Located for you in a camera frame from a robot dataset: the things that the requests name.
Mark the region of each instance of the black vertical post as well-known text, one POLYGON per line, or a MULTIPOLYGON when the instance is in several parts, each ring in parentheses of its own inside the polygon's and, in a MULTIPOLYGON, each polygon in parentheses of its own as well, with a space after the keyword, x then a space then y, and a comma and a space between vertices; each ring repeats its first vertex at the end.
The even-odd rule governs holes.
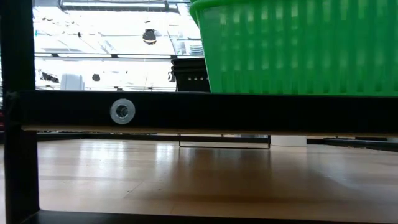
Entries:
POLYGON ((18 91, 35 90, 32 0, 0 0, 0 12, 6 221, 14 224, 40 210, 36 132, 21 129, 16 103, 18 91))

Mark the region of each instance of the metal bolt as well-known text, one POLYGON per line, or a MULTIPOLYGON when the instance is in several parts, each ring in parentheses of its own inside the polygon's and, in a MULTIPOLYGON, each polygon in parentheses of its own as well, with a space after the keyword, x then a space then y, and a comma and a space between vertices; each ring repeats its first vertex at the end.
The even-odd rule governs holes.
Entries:
POLYGON ((118 99, 112 104, 110 114, 115 123, 128 124, 136 115, 136 107, 127 99, 118 99))

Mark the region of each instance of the white object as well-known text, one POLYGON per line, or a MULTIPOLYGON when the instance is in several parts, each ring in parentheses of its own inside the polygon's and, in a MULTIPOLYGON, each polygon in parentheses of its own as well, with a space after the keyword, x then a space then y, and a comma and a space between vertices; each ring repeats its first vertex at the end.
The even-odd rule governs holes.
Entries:
POLYGON ((387 138, 387 140, 389 142, 398 142, 398 138, 395 138, 395 137, 387 138))
POLYGON ((84 90, 85 83, 82 75, 63 74, 61 76, 61 90, 84 90))
POLYGON ((306 136, 271 136, 271 146, 306 147, 306 136))

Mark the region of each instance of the wooden floor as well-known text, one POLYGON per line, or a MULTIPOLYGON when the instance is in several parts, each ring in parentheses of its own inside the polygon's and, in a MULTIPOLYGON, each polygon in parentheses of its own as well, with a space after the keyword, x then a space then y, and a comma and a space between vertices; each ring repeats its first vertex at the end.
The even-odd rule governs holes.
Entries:
POLYGON ((398 223, 393 152, 87 139, 39 143, 39 172, 46 210, 398 223))

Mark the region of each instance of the ceiling light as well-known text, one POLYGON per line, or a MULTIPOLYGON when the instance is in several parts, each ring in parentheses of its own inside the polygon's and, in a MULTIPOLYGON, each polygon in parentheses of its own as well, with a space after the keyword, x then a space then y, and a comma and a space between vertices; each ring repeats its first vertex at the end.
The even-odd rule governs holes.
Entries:
POLYGON ((110 54, 58 54, 59 57, 111 58, 110 54))
POLYGON ((52 54, 49 53, 35 53, 35 57, 51 57, 52 54))
POLYGON ((164 4, 140 4, 140 3, 98 3, 98 2, 63 2, 62 6, 89 6, 89 7, 164 7, 164 4))
POLYGON ((118 55, 118 58, 171 59, 169 55, 118 55))
POLYGON ((179 59, 204 58, 204 56, 190 56, 190 55, 183 55, 183 56, 181 56, 181 55, 179 55, 179 56, 177 56, 177 58, 179 58, 179 59))

